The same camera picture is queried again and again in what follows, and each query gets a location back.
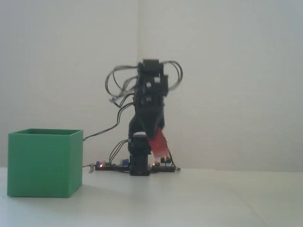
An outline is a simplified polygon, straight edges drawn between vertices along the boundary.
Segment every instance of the blue component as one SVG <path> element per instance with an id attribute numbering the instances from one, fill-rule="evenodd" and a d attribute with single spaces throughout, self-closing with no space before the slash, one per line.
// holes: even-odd
<path id="1" fill-rule="evenodd" d="M 128 159 L 123 159 L 123 160 L 122 160 L 122 165 L 123 165 L 123 166 L 128 166 L 128 164 L 129 164 Z"/>

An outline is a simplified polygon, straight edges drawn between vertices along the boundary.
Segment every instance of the white wall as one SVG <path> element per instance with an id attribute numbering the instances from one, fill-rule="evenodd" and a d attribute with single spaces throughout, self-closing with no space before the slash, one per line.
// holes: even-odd
<path id="1" fill-rule="evenodd" d="M 303 2 L 143 0 L 140 58 L 177 60 L 166 137 L 178 164 L 303 170 Z"/>
<path id="2" fill-rule="evenodd" d="M 115 123 L 104 80 L 115 65 L 136 64 L 137 17 L 137 0 L 0 1 L 0 166 L 9 132 L 90 135 Z M 118 128 L 87 141 L 84 163 L 107 159 L 132 115 L 126 110 Z"/>
<path id="3" fill-rule="evenodd" d="M 138 54 L 183 66 L 165 110 L 178 165 L 303 171 L 302 8 L 299 0 L 0 1 L 0 166 L 9 132 L 112 126 L 105 76 Z M 84 163 L 108 158 L 133 113 L 85 142 Z M 117 160 L 126 155 L 125 146 Z"/>

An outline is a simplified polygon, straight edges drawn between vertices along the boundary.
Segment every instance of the open green box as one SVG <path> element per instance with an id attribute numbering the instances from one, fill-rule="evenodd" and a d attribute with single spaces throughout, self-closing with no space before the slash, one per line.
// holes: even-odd
<path id="1" fill-rule="evenodd" d="M 83 130 L 9 134 L 8 196 L 70 197 L 82 185 Z"/>

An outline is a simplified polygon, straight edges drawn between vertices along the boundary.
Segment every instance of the robotic arm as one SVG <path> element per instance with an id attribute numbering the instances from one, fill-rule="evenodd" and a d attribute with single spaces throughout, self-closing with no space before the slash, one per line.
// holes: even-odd
<path id="1" fill-rule="evenodd" d="M 178 72 L 178 80 L 171 87 L 168 85 L 168 76 L 164 74 L 165 64 L 171 64 Z M 121 87 L 118 85 L 114 73 L 119 70 L 128 69 L 137 69 L 138 76 L 127 79 Z M 113 76 L 115 83 L 121 90 L 118 95 L 112 94 L 108 89 L 108 80 L 111 76 Z M 111 128 L 84 138 L 84 140 L 116 127 L 120 122 L 121 112 L 127 107 L 134 105 L 135 115 L 129 123 L 128 130 L 129 172 L 131 175 L 149 175 L 148 155 L 151 154 L 152 150 L 149 140 L 156 138 L 157 133 L 164 128 L 164 97 L 167 96 L 169 91 L 174 90 L 180 84 L 182 77 L 182 68 L 176 61 L 159 62 L 159 60 L 143 60 L 137 66 L 115 67 L 106 78 L 105 88 L 113 97 L 111 101 L 120 108 L 117 123 Z M 127 89 L 132 79 L 136 79 L 135 86 Z M 133 102 L 122 106 L 130 95 L 133 95 Z M 118 105 L 116 100 L 122 97 L 123 99 Z"/>
<path id="2" fill-rule="evenodd" d="M 164 75 L 159 60 L 143 60 L 138 64 L 138 79 L 134 91 L 135 116 L 129 123 L 128 150 L 130 174 L 149 175 L 148 155 L 151 147 L 148 138 L 156 136 L 164 127 L 164 97 L 168 94 L 168 76 Z"/>

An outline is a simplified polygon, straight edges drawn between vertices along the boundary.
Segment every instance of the white table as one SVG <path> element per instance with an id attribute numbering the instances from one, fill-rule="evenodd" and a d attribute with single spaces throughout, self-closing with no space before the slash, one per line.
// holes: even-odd
<path id="1" fill-rule="evenodd" d="M 10 198 L 0 168 L 0 226 L 303 227 L 303 173 L 88 171 L 71 198 Z"/>

